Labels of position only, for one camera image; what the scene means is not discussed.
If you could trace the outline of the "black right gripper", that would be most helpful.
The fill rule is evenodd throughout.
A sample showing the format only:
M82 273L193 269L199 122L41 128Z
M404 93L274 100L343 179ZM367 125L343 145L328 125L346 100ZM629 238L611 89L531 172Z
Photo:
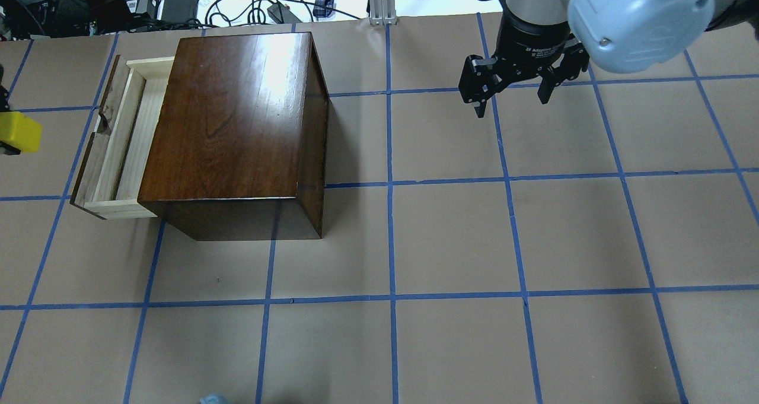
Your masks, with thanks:
M520 18L502 18L492 57L468 55L464 59L458 82L463 102L482 119L498 87L539 76L537 95L541 104L547 104L555 88L576 80L590 65L590 55L578 39L566 46L569 34L567 21L538 25ZM559 66L553 67L561 55Z

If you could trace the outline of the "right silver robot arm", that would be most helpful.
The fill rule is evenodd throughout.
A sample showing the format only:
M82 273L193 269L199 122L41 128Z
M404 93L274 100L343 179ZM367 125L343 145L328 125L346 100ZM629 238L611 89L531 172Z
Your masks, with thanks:
M679 55L702 34L751 23L757 0L497 0L502 7L490 57L464 61L458 90L483 117L510 85L539 79L541 103L594 63L613 74L642 72Z

